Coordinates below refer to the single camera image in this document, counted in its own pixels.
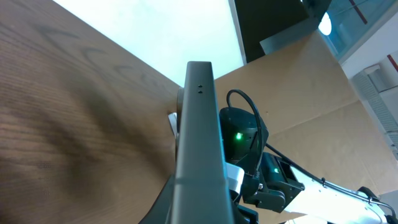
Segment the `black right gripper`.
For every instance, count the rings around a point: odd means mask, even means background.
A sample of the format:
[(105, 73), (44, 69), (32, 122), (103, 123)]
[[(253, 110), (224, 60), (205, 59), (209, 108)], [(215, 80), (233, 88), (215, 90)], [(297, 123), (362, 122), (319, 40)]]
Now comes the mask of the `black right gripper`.
[(302, 183), (282, 174), (245, 175), (241, 195), (244, 203), (281, 213), (303, 190), (305, 187)]

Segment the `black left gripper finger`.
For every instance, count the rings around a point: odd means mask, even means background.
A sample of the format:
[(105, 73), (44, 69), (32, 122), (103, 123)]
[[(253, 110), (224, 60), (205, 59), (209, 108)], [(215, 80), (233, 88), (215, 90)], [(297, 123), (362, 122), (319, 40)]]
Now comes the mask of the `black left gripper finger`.
[(170, 211), (174, 193), (175, 176), (171, 175), (166, 181), (154, 204), (139, 224), (169, 224)]

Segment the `Galaxy smartphone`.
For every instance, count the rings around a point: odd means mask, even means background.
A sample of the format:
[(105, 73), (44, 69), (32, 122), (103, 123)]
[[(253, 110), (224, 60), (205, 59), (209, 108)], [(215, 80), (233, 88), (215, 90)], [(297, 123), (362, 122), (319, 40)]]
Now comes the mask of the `Galaxy smartphone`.
[(210, 62), (188, 62), (171, 223), (234, 223)]

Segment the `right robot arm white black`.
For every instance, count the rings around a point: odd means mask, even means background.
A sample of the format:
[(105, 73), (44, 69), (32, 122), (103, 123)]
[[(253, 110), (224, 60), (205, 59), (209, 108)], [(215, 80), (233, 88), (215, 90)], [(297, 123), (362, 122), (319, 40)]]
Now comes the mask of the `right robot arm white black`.
[(233, 107), (220, 111), (228, 166), (237, 169), (235, 198), (277, 213), (291, 212), (327, 223), (397, 223), (395, 212), (366, 187), (349, 190), (315, 177), (266, 143), (258, 115)]

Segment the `brown cardboard partition board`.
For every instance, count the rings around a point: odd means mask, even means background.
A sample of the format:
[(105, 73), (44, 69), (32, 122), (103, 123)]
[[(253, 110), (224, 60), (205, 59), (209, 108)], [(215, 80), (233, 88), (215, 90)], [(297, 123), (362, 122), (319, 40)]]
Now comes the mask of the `brown cardboard partition board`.
[(257, 106), (270, 148), (347, 189), (397, 189), (397, 160), (318, 33), (215, 81), (218, 106)]

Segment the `white louvred wall vent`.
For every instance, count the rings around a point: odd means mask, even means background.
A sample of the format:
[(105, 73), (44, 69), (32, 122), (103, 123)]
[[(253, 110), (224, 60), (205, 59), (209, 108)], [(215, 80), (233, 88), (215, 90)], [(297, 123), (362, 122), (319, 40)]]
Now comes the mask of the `white louvred wall vent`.
[(367, 101), (377, 118), (382, 134), (387, 140), (394, 157), (397, 159), (397, 95), (392, 94), (388, 100), (392, 105), (388, 106), (382, 97), (382, 93), (393, 90), (397, 85), (382, 73), (378, 64), (365, 68), (352, 78), (355, 87), (362, 101)]

